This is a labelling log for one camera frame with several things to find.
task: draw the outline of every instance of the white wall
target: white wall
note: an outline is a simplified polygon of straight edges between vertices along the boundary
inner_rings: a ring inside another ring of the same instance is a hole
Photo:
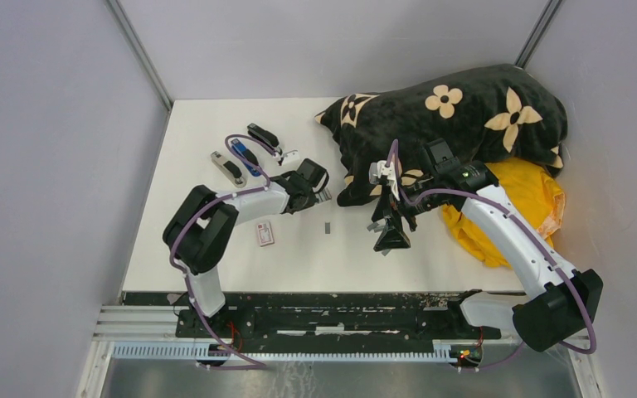
[[[72,396],[166,113],[102,0],[0,0],[0,397]]]
[[[340,96],[514,62],[546,0],[122,0],[176,99]]]
[[[637,2],[565,2],[528,69],[570,120],[558,237],[605,282],[596,328],[608,396],[637,396]]]

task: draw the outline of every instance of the black pillow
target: black pillow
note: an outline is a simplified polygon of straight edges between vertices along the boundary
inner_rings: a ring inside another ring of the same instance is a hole
[[[567,116],[560,100],[524,70],[497,65],[464,70],[386,93],[343,97],[316,115],[340,146],[348,170],[339,206],[370,202],[381,191],[368,181],[370,164],[387,158],[399,139],[400,169],[420,175],[423,143],[443,138],[461,162],[500,162],[516,156],[562,169],[560,143]]]

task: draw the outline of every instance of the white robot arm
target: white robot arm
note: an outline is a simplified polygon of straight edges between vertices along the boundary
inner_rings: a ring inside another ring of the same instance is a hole
[[[203,313],[211,317],[226,303],[221,290],[216,265],[226,250],[236,225],[273,214],[302,211],[322,201],[323,189],[315,192],[319,183],[328,182],[326,170],[305,159],[294,172],[272,177],[266,187],[250,189],[250,193],[214,192],[201,185],[194,187],[163,233],[163,241],[170,250],[184,226],[204,206],[214,201],[201,218],[205,226],[193,224],[182,234],[175,250],[176,266],[185,272],[190,293],[198,301]]]
[[[580,273],[541,238],[484,164],[461,165],[443,139],[424,145],[425,176],[411,187],[400,185],[390,164],[398,160],[380,161],[371,169],[371,179],[386,186],[372,216],[372,221],[386,222],[375,251],[410,247],[402,217],[414,231],[416,215],[453,204],[497,246],[522,283],[525,295],[468,292],[460,303],[468,324],[516,332],[531,348],[544,351],[594,319],[603,287],[600,277],[591,269]],[[570,282],[575,292],[568,288]]]

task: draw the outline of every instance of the metal floor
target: metal floor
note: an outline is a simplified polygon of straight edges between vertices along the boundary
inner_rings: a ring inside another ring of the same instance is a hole
[[[484,363],[514,347],[488,345]],[[438,363],[271,362],[267,371],[206,371],[189,361],[111,361],[103,397],[581,397],[565,349],[525,349],[508,364],[458,374]]]

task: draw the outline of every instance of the white table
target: white table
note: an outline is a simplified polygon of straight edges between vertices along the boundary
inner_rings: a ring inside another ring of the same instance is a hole
[[[314,115],[333,101],[176,101],[123,290],[185,289],[181,273],[168,263],[163,230],[192,187],[203,184],[215,191],[234,189],[212,164],[210,153],[218,150],[232,158],[223,139],[228,134],[245,133],[249,123],[275,133],[285,151],[298,149],[304,158],[328,169],[328,188],[335,198],[344,188],[346,171],[330,132],[314,121]],[[260,165],[271,176],[286,171],[253,143],[246,146],[258,155]],[[248,187],[262,182],[261,177],[250,177]],[[410,233],[411,249],[393,250],[387,256],[373,252],[377,234],[367,231],[366,226],[374,206],[373,202],[343,208],[333,200],[294,215],[268,217],[276,243],[266,247],[257,245],[255,223],[237,226],[218,265],[222,288],[229,292],[331,293],[522,289],[513,271],[485,267],[464,251],[446,230],[440,211],[419,216],[418,229]],[[331,223],[328,235],[326,222]]]

